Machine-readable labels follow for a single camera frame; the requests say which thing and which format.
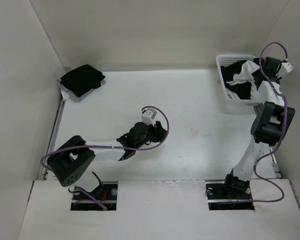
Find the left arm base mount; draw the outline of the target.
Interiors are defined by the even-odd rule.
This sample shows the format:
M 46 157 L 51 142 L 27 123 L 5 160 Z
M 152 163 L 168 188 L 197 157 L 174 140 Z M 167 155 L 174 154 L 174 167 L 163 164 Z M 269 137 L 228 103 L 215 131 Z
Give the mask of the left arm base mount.
M 118 199 L 118 182 L 104 182 L 88 194 L 93 196 L 100 206 L 77 187 L 71 186 L 68 192 L 72 194 L 71 211 L 116 211 Z

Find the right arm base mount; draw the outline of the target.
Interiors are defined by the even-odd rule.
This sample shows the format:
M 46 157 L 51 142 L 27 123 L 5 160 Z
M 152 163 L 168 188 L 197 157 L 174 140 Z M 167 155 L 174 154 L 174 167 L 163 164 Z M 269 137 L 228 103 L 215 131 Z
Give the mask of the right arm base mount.
M 225 187 L 224 181 L 207 181 L 205 195 L 211 211 L 254 211 L 250 187 L 246 191 L 231 190 Z

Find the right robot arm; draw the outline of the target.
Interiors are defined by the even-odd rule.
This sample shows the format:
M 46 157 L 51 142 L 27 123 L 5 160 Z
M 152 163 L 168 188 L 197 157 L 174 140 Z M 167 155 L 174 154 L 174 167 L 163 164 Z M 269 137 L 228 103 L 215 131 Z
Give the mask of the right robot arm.
M 287 59 L 259 58 L 259 69 L 252 73 L 262 98 L 261 110 L 252 123 L 251 140 L 239 163 L 226 175 L 222 192 L 228 198 L 244 194 L 250 187 L 258 163 L 281 145 L 296 113 L 280 91 L 280 80 L 292 70 Z

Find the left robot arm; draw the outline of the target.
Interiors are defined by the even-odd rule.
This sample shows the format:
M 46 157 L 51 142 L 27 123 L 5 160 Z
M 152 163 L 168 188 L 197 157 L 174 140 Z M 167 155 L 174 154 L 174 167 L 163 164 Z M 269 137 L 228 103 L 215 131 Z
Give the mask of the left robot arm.
M 62 187 L 83 189 L 90 199 L 102 195 L 102 183 L 96 172 L 89 168 L 96 161 L 125 161 L 133 157 L 137 149 L 151 143 L 161 143 L 168 131 L 160 121 L 155 124 L 137 122 L 129 132 L 111 142 L 103 142 L 103 148 L 87 147 L 80 135 L 71 137 L 57 153 L 47 158 L 47 165 Z

